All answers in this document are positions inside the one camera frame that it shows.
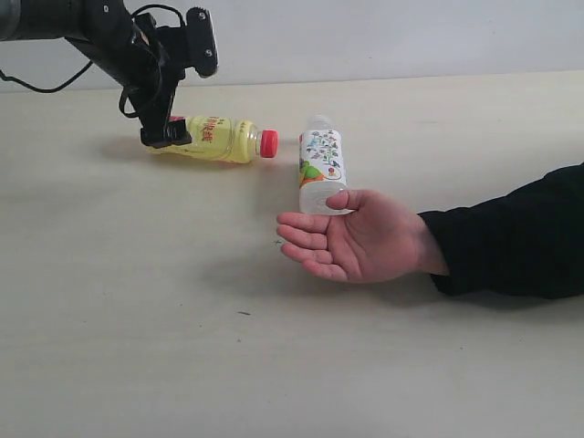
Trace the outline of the person's open hand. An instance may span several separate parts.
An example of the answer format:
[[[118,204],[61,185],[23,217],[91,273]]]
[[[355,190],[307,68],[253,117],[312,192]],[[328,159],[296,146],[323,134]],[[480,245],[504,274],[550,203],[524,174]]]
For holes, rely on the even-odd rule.
[[[310,274],[361,284],[449,274],[428,225],[402,204],[375,191],[347,190],[329,197],[327,206],[342,214],[282,213],[276,219],[282,253]]]

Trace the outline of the black sleeved forearm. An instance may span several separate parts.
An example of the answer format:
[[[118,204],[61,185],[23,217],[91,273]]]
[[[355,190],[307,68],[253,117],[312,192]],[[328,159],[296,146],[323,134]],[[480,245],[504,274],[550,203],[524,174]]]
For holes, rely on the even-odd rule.
[[[422,219],[449,271],[432,277],[445,295],[489,290],[560,299],[583,293],[582,165],[472,207],[425,212]]]

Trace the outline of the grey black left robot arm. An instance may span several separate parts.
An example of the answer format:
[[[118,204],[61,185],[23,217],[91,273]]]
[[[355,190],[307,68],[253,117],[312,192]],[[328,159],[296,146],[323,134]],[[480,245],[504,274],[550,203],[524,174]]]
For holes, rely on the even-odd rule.
[[[192,142],[172,104],[185,71],[201,78],[218,69],[210,12],[193,7],[177,27],[157,26],[145,5],[128,11],[121,1],[4,1],[4,41],[63,38],[122,87],[119,110],[141,123],[141,142],[154,149]]]

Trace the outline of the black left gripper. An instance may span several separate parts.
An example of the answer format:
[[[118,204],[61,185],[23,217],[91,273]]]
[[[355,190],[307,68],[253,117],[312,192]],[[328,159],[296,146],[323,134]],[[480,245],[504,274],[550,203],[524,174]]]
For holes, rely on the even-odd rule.
[[[178,17],[177,28],[186,28],[189,66],[200,78],[213,76],[218,69],[214,28],[210,12],[202,7],[189,9],[185,23],[169,5],[149,4],[131,13],[121,1],[67,1],[65,39],[121,86],[118,109],[125,118],[140,121],[144,146],[190,144],[187,119],[171,116],[184,73],[172,64],[150,9]]]

